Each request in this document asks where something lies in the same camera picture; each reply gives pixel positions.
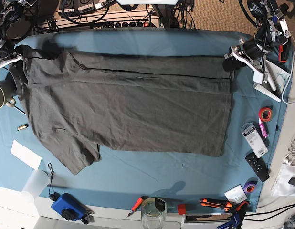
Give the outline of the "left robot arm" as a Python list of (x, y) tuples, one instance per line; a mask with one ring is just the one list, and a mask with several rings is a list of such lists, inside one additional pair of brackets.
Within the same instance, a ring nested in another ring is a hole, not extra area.
[(279, 62), (286, 62), (291, 47), (291, 33), (284, 14), (274, 0), (248, 0), (247, 7), (254, 20), (248, 15), (242, 1), (239, 5), (248, 21), (257, 29), (249, 40), (240, 39), (240, 44), (232, 46), (223, 62), (227, 72), (249, 66), (256, 79), (262, 77), (272, 90), (276, 90), (274, 81), (266, 70), (266, 54), (278, 50)]

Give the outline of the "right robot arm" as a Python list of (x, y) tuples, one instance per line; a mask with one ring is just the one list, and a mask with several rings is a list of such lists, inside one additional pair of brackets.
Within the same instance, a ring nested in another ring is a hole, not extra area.
[[(37, 21), (38, 12), (36, 0), (0, 0), (0, 69), (24, 60), (21, 54), (16, 53), (14, 45), (29, 36)], [(7, 30), (21, 18), (29, 20), (28, 30), (19, 38), (8, 38)]]

